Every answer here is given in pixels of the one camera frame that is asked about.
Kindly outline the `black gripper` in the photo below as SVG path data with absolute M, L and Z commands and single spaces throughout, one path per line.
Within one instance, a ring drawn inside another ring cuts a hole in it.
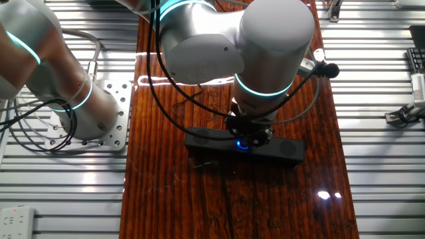
M 261 147 L 269 144 L 274 134 L 267 119 L 254 119 L 245 114 L 238 106 L 231 106 L 228 117 L 224 119 L 226 129 L 231 135 L 245 135 L 250 147 Z

